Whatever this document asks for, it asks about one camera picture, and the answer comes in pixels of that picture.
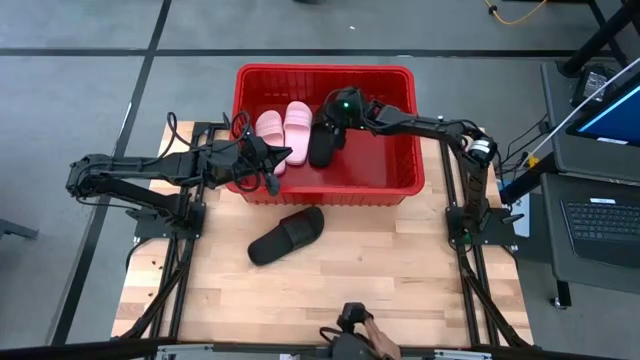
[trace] wooden table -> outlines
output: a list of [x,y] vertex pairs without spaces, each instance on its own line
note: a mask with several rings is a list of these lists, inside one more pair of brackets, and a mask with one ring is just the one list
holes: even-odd
[[[191,122],[179,125],[186,139],[192,129]],[[166,129],[161,149],[169,136]],[[177,141],[172,148],[185,150]],[[344,303],[359,301],[400,345],[468,346],[460,274],[447,244],[438,142],[422,139],[422,156],[426,181],[419,194],[397,207],[323,206],[322,236],[264,267],[249,261],[247,246],[303,206],[251,205],[225,186],[207,190],[205,231],[194,249],[179,340],[323,344],[318,328],[335,327]],[[458,179],[455,160],[452,168]],[[493,170],[488,183],[487,197],[499,207]],[[150,188],[164,194],[178,191],[162,181],[152,181]],[[166,239],[150,240],[133,255],[113,335],[128,330],[155,296],[167,244]],[[484,258],[493,300],[531,342],[512,258],[497,246],[485,246]],[[170,299],[161,334],[168,332],[172,308]],[[476,310],[481,338],[488,343],[477,299]]]

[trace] red plastic basket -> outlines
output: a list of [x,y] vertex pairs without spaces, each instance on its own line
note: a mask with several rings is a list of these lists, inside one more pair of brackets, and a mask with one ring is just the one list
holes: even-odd
[[[255,125],[266,110],[284,118],[294,100],[315,112],[331,90],[346,86],[359,87],[368,101],[375,98],[417,112],[413,75],[401,66],[249,64],[238,71],[233,113],[246,110]],[[232,140],[243,126],[241,121],[232,124]],[[227,187],[256,204],[397,205],[424,186],[420,140],[348,130],[345,148],[336,150],[327,168],[287,165],[279,179],[277,196],[264,186],[252,193],[233,183]]]

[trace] human hand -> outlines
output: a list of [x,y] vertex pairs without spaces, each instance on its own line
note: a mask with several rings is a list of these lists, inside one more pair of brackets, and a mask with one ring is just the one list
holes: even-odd
[[381,359],[391,358],[393,360],[400,360],[402,355],[400,354],[400,347],[396,345],[389,337],[378,329],[378,326],[373,321],[373,317],[367,318],[364,321],[364,328],[367,330],[369,341],[373,344],[378,356]]

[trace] black slipper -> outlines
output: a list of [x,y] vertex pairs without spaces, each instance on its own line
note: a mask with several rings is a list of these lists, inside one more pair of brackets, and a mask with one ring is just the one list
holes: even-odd
[[313,206],[280,220],[273,230],[249,245],[249,259],[266,265],[316,241],[324,229],[324,216]]

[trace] yellow cable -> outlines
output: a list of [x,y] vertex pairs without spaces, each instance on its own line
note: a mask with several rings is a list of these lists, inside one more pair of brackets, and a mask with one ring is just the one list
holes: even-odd
[[[527,15],[521,17],[518,20],[514,20],[514,21],[505,21],[504,19],[502,19],[500,17],[500,15],[498,15],[498,10],[494,10],[492,15],[495,15],[496,19],[498,19],[498,21],[500,21],[501,23],[505,24],[505,25],[516,25],[522,21],[524,21],[526,18],[528,18],[529,16],[533,15],[533,13],[535,13],[536,11],[538,11],[538,9],[540,9],[540,7],[542,7],[542,5],[544,5],[548,0],[542,0],[542,2],[540,4],[538,4],[538,6],[536,6],[533,10],[531,10]],[[489,9],[491,9],[491,7],[493,5],[491,5],[491,3],[489,2],[489,0],[484,0],[484,2],[487,4],[487,6],[489,7]]]

